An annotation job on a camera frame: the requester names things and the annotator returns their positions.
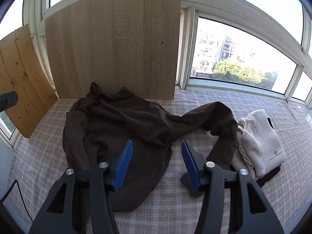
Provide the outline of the black pants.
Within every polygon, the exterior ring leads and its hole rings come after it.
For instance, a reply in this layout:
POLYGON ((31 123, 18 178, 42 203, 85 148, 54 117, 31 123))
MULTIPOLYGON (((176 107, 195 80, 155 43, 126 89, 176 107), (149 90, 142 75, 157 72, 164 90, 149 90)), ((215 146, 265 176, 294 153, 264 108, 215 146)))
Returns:
MULTIPOLYGON (((271 128, 274 129, 272 122, 271 122, 271 119, 268 117, 267 120, 268 120, 271 128)), ((230 170, 236 171, 236 169, 232 165, 230 165, 230 170)), ((273 170, 271 170, 269 173, 267 173, 262 178, 257 179, 256 182, 259 185, 259 187, 262 188, 267 182, 269 182, 271 179, 273 179, 280 172, 280 170, 281 170, 281 164, 279 166, 277 166, 276 168, 274 168, 273 170)))

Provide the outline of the cream knit garment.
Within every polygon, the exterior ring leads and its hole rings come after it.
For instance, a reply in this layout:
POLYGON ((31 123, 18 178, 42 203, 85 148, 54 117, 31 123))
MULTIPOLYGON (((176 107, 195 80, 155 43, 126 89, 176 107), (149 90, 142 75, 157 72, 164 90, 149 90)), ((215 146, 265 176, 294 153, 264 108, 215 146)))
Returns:
POLYGON ((258 180, 286 161, 287 157, 276 131, 263 109, 238 120, 237 146, 232 166, 244 168, 258 180))

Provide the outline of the dark brown garment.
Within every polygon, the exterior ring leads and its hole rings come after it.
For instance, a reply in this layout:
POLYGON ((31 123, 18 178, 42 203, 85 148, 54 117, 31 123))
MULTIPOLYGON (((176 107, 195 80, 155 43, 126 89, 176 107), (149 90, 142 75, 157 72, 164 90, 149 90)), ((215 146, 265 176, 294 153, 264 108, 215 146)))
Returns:
POLYGON ((133 143, 133 155, 122 187, 111 195, 115 212, 137 209, 162 179, 171 159, 172 143, 197 129, 218 140, 208 161, 227 169, 236 149, 238 124, 232 111, 217 101, 182 116, 144 100, 127 88, 107 96, 96 83, 66 114, 62 147, 68 166, 88 170, 133 143))

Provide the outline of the pink plaid table cloth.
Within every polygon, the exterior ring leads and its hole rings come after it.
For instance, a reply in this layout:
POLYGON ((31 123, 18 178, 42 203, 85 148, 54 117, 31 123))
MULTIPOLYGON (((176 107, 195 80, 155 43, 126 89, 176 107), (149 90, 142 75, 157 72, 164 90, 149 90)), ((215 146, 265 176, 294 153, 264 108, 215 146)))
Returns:
MULTIPOLYGON (((311 204, 311 126, 307 109, 271 97, 198 89, 177 89, 174 100, 162 100, 160 104, 170 113, 183 115, 214 101, 227 105, 235 119, 258 109, 264 109, 270 117, 287 159, 262 189, 285 232, 290 233, 311 204)), ((4 204, 23 231, 29 231, 52 184, 67 168, 62 131, 73 104, 72 99, 58 100, 31 137, 21 139, 16 148, 1 144, 1 193, 12 189, 4 204)), ((202 198, 191 198, 180 182, 186 171, 181 141, 174 142, 172 150, 164 176, 143 204, 131 213, 116 214, 120 233, 195 231, 202 198)))

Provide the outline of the knotty pine plank board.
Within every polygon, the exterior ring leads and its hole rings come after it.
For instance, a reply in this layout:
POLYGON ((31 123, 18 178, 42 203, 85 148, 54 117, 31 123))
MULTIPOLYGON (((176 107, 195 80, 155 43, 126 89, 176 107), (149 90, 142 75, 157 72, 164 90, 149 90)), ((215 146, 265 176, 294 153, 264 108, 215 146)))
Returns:
POLYGON ((28 25, 1 39, 1 93, 11 91, 18 100, 5 112, 29 138, 58 97, 39 63, 28 25))

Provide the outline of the large light wooden board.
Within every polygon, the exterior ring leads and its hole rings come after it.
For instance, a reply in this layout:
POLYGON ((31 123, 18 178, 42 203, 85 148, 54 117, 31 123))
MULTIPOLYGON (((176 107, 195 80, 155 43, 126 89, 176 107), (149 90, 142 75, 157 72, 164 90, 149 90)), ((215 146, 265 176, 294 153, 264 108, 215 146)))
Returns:
POLYGON ((45 20, 49 65, 60 98, 91 83, 141 98, 173 99, 181 0, 80 0, 45 20))

